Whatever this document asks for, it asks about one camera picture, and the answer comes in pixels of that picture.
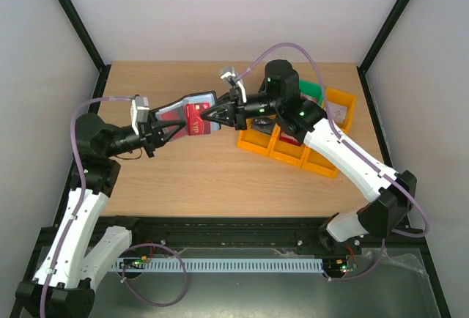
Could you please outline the black leather card holder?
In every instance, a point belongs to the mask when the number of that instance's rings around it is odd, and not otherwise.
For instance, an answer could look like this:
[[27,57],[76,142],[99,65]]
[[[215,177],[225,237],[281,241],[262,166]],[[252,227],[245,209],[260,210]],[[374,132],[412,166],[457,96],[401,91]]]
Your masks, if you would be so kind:
[[216,103],[214,91],[186,95],[166,106],[151,110],[150,116],[157,121],[183,121],[185,126],[169,140],[175,141],[186,136],[210,135],[221,129],[216,122],[203,120],[201,114]]

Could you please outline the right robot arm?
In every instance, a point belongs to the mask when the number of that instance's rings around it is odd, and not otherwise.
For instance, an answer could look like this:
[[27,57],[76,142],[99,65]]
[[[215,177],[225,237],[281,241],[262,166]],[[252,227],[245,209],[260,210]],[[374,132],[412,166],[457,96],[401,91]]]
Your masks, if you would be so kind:
[[327,117],[325,109],[302,97],[298,72],[287,60],[265,65],[263,84],[254,95],[245,93],[233,68],[221,79],[230,90],[201,114],[202,119],[245,130],[248,119],[274,116],[285,133],[330,161],[367,200],[366,206],[337,213],[322,226],[324,251],[336,253],[345,241],[366,234],[385,239],[411,211],[415,175],[399,173],[373,158]]

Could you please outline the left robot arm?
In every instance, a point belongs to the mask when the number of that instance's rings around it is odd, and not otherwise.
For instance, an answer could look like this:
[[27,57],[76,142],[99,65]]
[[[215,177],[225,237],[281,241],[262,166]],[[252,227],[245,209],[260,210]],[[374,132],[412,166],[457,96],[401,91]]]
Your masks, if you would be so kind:
[[67,207],[47,256],[15,296],[32,317],[88,317],[100,282],[132,243],[135,220],[107,228],[89,249],[95,225],[111,198],[121,169],[115,156],[144,149],[148,157],[185,127],[185,121],[152,117],[118,127],[86,113],[72,126],[76,168]]

